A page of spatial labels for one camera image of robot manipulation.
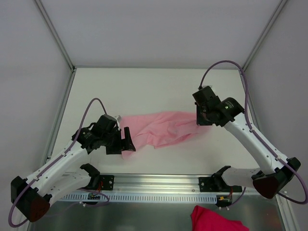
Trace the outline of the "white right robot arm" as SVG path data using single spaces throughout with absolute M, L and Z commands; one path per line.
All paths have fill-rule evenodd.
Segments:
M 251 187 L 271 199 L 291 181 L 301 166 L 300 161 L 282 154 L 252 123 L 248 123 L 244 108 L 234 98 L 221 101 L 210 86 L 200 87 L 193 97 L 197 124 L 225 128 L 258 164 L 254 169 L 224 166 L 211 176 L 208 183 L 211 189 L 224 191 L 231 186 Z

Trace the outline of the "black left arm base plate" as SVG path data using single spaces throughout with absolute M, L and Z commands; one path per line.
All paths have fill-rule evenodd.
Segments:
M 114 175 L 99 175 L 91 178 L 86 189 L 93 191 L 112 191 L 114 188 Z

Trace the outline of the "pink t shirt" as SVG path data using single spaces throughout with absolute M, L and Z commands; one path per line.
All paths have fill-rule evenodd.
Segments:
M 199 126 L 195 113 L 165 111 L 122 118 L 121 128 L 128 127 L 135 151 L 123 151 L 121 157 L 129 160 L 148 150 L 162 149 L 193 140 L 207 134 L 210 126 Z

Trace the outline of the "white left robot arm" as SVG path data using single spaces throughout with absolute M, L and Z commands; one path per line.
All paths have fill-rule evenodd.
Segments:
M 11 202 L 27 221 L 41 219 L 65 195 L 96 190 L 101 174 L 90 164 L 90 154 L 105 147 L 106 154 L 135 151 L 129 127 L 120 128 L 117 118 L 102 115 L 88 127 L 79 127 L 68 145 L 37 171 L 11 182 Z

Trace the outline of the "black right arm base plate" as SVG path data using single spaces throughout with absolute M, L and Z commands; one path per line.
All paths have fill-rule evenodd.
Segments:
M 198 185 L 200 192 L 206 193 L 230 193 L 231 190 L 233 190 L 234 193 L 241 193 L 243 191 L 241 186 L 227 185 L 222 177 L 199 177 Z

